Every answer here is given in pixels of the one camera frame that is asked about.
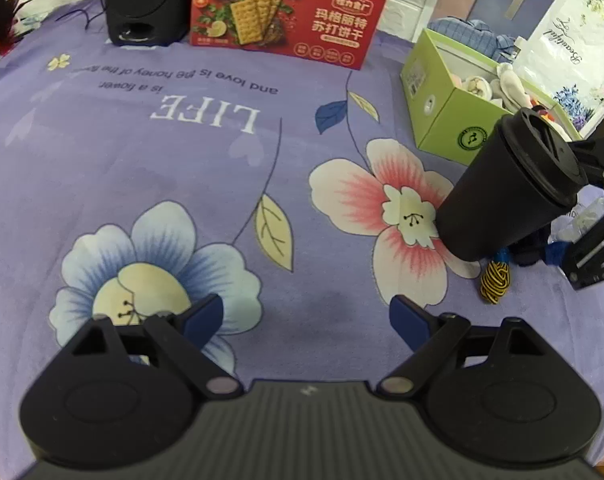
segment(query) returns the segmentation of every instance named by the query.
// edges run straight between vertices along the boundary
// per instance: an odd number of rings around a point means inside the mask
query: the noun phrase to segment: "blue leaf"
[[[346,117],[346,101],[336,101],[320,106],[316,111],[316,126],[323,134],[331,126],[341,123]]]

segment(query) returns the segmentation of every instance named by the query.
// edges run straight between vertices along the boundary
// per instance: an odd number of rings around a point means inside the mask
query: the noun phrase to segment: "yellow and black rope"
[[[480,279],[480,295],[489,303],[497,304],[511,285],[509,253],[502,250],[489,262]]]

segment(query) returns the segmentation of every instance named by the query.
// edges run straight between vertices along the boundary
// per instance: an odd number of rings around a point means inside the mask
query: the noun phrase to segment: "black speaker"
[[[191,0],[105,0],[113,44],[162,45],[189,30]]]

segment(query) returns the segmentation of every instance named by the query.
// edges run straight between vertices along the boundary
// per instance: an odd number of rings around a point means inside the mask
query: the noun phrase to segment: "blue flower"
[[[162,310],[179,314],[215,293],[224,303],[223,323],[202,351],[234,373],[233,350],[220,336],[246,332],[259,323],[260,281],[244,268],[236,248],[195,247],[195,225],[175,202],[146,211],[130,236],[113,224],[80,236],[62,261],[67,286],[58,291],[49,314],[60,345],[93,314],[106,314],[114,324],[137,324]]]
[[[553,99],[562,105],[564,111],[569,115],[575,129],[580,131],[584,125],[593,116],[594,110],[585,107],[578,98],[578,85],[573,87],[563,87],[562,90],[556,92]]]

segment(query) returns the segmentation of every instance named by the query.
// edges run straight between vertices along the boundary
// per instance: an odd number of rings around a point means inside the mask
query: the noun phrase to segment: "black coffee cup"
[[[436,213],[440,239],[466,261],[492,257],[568,213],[588,184],[568,143],[522,108],[496,123]]]

